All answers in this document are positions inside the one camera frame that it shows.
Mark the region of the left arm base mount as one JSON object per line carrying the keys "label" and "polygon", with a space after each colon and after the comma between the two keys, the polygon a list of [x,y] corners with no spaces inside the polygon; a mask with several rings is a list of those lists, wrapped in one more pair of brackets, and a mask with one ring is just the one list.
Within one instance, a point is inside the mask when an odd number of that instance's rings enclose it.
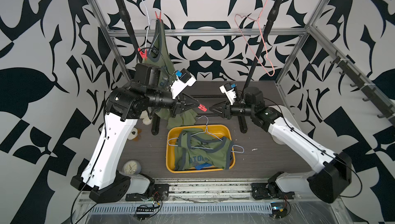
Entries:
{"label": "left arm base mount", "polygon": [[153,178],[147,175],[132,175],[125,200],[133,202],[166,200],[169,196],[169,188],[169,184],[156,183]]}

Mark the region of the blue wire hanger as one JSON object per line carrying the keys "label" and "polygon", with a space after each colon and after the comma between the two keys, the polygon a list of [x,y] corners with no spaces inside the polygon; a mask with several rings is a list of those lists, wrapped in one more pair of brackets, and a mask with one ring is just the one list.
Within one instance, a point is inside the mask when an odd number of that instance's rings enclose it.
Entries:
{"label": "blue wire hanger", "polygon": [[229,129],[224,125],[210,125],[209,117],[203,115],[198,119],[205,119],[204,125],[181,126],[171,129],[168,133],[167,146],[179,147],[180,135],[185,134],[186,138],[202,138],[201,144],[208,144],[208,141],[227,142],[232,141]]}

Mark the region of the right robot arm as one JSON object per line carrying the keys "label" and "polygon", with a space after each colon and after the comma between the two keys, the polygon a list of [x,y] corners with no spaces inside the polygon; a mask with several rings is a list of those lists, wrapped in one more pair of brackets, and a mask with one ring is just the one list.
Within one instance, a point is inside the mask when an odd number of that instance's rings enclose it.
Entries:
{"label": "right robot arm", "polygon": [[263,93],[247,87],[240,96],[236,84],[220,86],[227,100],[210,107],[218,116],[250,117],[252,122],[269,133],[280,145],[287,145],[310,166],[307,173],[278,172],[268,181],[270,196],[280,193],[312,193],[326,203],[333,203],[352,182],[352,160],[345,152],[322,146],[303,133],[284,116],[279,106],[265,104]]}

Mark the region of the blue tank top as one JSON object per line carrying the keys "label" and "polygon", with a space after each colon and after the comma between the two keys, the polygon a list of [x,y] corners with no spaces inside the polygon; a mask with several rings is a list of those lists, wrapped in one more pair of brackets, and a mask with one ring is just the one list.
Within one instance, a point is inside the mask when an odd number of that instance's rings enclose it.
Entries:
{"label": "blue tank top", "polygon": [[204,164],[197,165],[195,167],[195,169],[196,170],[202,170],[202,169],[209,168],[209,167],[212,167],[212,165],[209,164],[209,163],[204,163]]}

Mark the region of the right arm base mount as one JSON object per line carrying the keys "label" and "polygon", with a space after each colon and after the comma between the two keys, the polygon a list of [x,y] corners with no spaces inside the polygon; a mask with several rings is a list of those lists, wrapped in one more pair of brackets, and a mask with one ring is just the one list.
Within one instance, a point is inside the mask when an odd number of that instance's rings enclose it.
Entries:
{"label": "right arm base mount", "polygon": [[275,180],[283,173],[283,171],[277,172],[267,181],[267,183],[252,183],[252,197],[255,200],[276,200],[284,199],[285,197],[294,199],[295,192],[283,192],[275,182]]}

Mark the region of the pink wire hanger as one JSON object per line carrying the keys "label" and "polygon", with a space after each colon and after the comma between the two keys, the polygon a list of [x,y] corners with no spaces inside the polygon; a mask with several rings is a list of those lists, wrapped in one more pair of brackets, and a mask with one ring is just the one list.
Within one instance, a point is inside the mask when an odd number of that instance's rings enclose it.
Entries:
{"label": "pink wire hanger", "polygon": [[242,29],[240,28],[240,25],[239,25],[239,23],[238,23],[238,21],[237,21],[237,17],[239,17],[239,18],[241,18],[241,19],[249,19],[249,20],[252,20],[253,22],[256,22],[256,23],[257,23],[257,25],[258,25],[258,30],[259,30],[259,34],[260,34],[260,37],[261,37],[261,42],[263,43],[263,48],[264,48],[264,50],[265,50],[265,52],[266,52],[264,58],[266,58],[267,61],[270,63],[271,68],[272,68],[272,72],[270,73],[270,72],[266,69],[266,67],[265,67],[265,65],[262,63],[262,61],[259,59],[260,53],[254,53],[253,55],[254,55],[254,58],[257,59],[257,61],[258,61],[259,64],[261,65],[261,67],[265,70],[265,72],[266,72],[270,77],[272,77],[272,76],[275,75],[275,67],[274,67],[272,61],[271,61],[271,60],[268,58],[268,56],[267,56],[268,50],[267,50],[267,47],[266,47],[266,39],[264,39],[264,37],[263,37],[263,32],[262,32],[262,28],[261,28],[261,25],[260,25],[261,16],[262,16],[262,13],[263,13],[263,11],[264,11],[266,5],[267,5],[267,2],[268,2],[268,0],[265,0],[265,3],[263,4],[262,10],[260,11],[259,16],[257,17],[257,19],[253,19],[253,18],[251,18],[250,16],[242,16],[242,15],[240,15],[240,14],[235,14],[235,16],[234,16],[234,22],[235,22],[235,24],[236,24],[236,26],[237,26],[237,30],[238,30],[239,33],[241,34],[242,38],[245,40],[245,42],[246,42],[246,44],[247,44],[247,46],[248,46],[248,48],[250,49],[251,52],[253,52],[253,50],[252,50],[250,44],[248,43],[248,40],[246,39],[246,37],[245,37],[245,35],[244,35]]}

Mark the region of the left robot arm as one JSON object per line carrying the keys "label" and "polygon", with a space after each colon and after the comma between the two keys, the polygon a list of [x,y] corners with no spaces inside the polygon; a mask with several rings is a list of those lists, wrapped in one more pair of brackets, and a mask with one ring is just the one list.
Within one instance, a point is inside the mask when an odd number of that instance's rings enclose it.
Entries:
{"label": "left robot arm", "polygon": [[159,88],[161,68],[137,64],[134,78],[113,90],[104,109],[104,127],[90,162],[71,179],[78,191],[88,191],[94,202],[117,202],[126,194],[146,194],[152,179],[140,174],[127,175],[117,169],[120,156],[132,129],[143,111],[168,109],[171,117],[200,104],[183,93],[196,82],[187,70],[176,71],[170,90]]}

